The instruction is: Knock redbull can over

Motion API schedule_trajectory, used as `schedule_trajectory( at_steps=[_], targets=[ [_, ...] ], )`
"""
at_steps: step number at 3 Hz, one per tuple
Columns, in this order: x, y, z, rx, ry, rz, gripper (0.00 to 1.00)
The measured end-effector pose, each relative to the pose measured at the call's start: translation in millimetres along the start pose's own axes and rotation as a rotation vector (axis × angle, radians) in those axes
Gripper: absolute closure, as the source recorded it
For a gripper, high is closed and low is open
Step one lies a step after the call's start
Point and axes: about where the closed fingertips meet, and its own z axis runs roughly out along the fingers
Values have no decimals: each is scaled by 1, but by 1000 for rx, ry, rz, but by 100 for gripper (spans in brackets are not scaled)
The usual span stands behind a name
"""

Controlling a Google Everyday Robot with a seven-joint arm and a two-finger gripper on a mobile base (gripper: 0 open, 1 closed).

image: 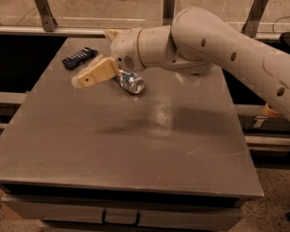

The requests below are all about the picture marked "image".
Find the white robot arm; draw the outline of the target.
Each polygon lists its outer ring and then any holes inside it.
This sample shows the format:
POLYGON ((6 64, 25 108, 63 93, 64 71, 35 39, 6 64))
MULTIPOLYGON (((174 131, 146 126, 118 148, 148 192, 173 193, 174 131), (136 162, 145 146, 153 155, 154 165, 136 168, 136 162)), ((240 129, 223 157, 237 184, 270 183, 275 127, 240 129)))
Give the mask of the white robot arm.
POLYGON ((74 76, 74 87, 104 82, 121 71, 203 73, 216 65, 290 122, 290 54, 238 32, 205 9, 184 9, 170 25, 104 34, 110 55, 74 76))

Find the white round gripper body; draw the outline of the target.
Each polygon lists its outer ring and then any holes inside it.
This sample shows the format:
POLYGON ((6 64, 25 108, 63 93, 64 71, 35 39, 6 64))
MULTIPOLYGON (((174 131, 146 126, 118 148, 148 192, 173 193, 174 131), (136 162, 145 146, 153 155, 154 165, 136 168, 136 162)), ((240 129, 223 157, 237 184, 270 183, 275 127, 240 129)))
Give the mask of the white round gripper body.
POLYGON ((124 72, 142 72, 145 70, 139 56, 138 38, 140 28, 132 28, 119 33, 110 46, 111 55, 124 72))

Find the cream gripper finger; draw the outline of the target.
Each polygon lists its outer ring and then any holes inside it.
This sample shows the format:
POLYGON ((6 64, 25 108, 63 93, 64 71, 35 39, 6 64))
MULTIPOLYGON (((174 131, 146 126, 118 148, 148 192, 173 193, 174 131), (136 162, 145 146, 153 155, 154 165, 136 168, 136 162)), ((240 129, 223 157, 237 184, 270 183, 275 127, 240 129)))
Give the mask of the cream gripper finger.
POLYGON ((119 72, 119 67, 113 57, 103 57, 99 62, 88 66, 72 78, 72 86, 85 88, 113 78, 119 72))
POLYGON ((113 42, 114 39, 121 33, 121 30, 118 29, 105 29, 103 31, 105 38, 109 41, 109 42, 113 42))

